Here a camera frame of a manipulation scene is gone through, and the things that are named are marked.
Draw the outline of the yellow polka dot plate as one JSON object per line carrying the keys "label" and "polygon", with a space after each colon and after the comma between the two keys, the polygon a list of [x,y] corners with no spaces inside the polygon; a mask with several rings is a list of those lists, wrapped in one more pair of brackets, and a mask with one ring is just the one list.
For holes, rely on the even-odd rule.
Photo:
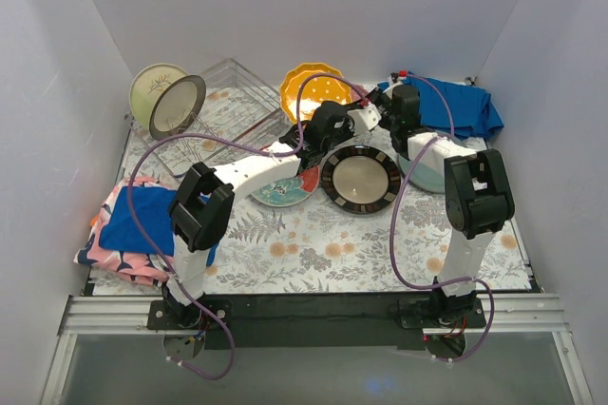
{"label": "yellow polka dot plate", "polygon": [[[324,63],[303,63],[290,70],[280,87],[280,106],[292,124],[296,123],[296,98],[302,83],[318,73],[330,73],[342,77],[340,70]],[[310,120],[314,111],[324,101],[346,105],[352,102],[352,89],[347,85],[328,77],[315,77],[303,89],[300,101],[299,118]]]}

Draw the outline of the black checkered rim plate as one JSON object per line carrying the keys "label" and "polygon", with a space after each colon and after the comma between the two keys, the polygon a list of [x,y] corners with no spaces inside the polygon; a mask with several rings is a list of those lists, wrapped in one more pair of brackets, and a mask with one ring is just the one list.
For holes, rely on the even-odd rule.
{"label": "black checkered rim plate", "polygon": [[340,209],[369,215],[390,206],[401,188],[401,174],[385,152],[368,145],[336,150],[323,164],[320,185]]}

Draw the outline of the grey-blue plate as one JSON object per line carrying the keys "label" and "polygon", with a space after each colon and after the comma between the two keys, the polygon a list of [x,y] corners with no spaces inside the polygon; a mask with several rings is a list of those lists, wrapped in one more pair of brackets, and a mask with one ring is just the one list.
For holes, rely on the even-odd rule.
{"label": "grey-blue plate", "polygon": [[[456,145],[466,147],[465,143],[458,138],[455,138],[453,142]],[[406,176],[411,168],[411,161],[402,156],[398,156],[398,167],[401,173]],[[445,194],[445,179],[443,174],[424,165],[422,162],[415,166],[409,181],[426,192]]]}

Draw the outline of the red blue floral plate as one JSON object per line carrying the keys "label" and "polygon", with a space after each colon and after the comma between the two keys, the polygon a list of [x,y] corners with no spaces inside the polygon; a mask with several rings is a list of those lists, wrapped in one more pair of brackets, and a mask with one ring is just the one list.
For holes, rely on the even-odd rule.
{"label": "red blue floral plate", "polygon": [[319,166],[292,178],[280,179],[253,192],[250,197],[272,208],[284,208],[306,201],[316,190],[320,180]]}

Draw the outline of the brown rim beige plate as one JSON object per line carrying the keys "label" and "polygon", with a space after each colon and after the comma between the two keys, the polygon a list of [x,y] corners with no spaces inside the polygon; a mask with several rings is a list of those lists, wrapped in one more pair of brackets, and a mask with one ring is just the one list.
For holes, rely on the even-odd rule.
{"label": "brown rim beige plate", "polygon": [[152,109],[148,130],[154,140],[185,132],[198,118],[206,97],[205,81],[187,75],[170,85]]}

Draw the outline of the cream plate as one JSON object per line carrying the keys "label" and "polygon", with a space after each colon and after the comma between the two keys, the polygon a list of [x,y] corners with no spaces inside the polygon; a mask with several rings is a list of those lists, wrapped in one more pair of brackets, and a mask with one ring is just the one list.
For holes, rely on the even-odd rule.
{"label": "cream plate", "polygon": [[172,64],[154,64],[142,69],[129,89],[129,107],[133,118],[148,127],[152,111],[160,96],[188,73]]}

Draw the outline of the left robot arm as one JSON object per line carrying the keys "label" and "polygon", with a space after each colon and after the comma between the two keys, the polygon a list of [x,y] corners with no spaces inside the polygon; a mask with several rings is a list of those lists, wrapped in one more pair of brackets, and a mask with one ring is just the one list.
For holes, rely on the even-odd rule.
{"label": "left robot arm", "polygon": [[168,208],[173,233],[185,242],[191,255],[217,245],[237,201],[267,184],[318,166],[330,150],[354,136],[355,120],[349,112],[359,107],[358,103],[325,101],[303,124],[301,137],[293,126],[264,155],[217,167],[193,164]]}

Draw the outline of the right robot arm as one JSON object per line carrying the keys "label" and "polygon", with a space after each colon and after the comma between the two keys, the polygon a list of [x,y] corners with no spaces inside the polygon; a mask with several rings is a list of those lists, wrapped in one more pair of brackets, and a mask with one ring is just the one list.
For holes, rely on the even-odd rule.
{"label": "right robot arm", "polygon": [[394,150],[413,166],[423,164],[444,175],[446,216],[452,231],[444,265],[430,285],[417,285],[417,296],[398,303],[407,323],[451,326],[481,309],[476,296],[485,251],[515,212],[502,155],[457,145],[421,122],[415,87],[398,85],[388,95],[372,90],[368,100],[381,115]]}

